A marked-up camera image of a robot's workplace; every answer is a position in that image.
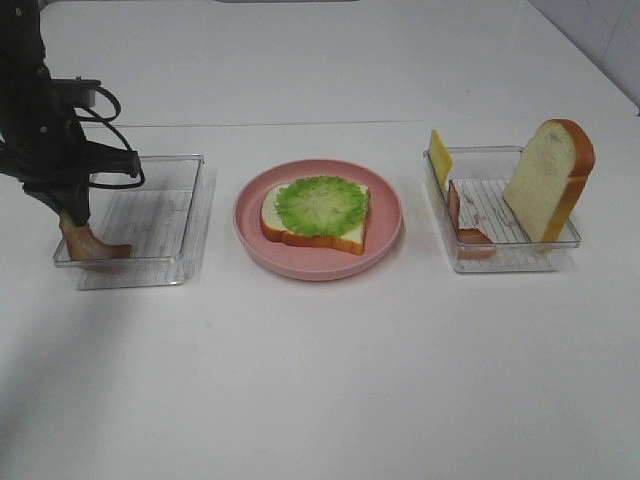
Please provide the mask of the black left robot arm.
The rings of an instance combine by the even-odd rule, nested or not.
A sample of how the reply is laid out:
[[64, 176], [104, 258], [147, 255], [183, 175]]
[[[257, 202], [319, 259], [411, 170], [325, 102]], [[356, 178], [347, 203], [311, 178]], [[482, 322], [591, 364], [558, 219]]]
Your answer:
[[126, 174], [133, 187], [145, 181], [138, 153], [129, 144], [116, 148], [86, 138], [83, 123], [108, 126], [114, 119], [94, 111], [98, 94], [121, 111], [98, 80], [51, 77], [37, 2], [2, 2], [1, 171], [79, 226], [90, 215], [92, 175]]

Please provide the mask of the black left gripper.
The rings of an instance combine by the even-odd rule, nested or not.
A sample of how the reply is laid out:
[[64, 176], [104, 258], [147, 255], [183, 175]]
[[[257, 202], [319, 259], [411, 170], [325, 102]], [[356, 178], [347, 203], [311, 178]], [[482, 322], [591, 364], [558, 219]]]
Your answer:
[[89, 188], [141, 185], [141, 162], [111, 125], [116, 97], [94, 79], [53, 79], [46, 69], [1, 73], [1, 172], [74, 225], [90, 217]]

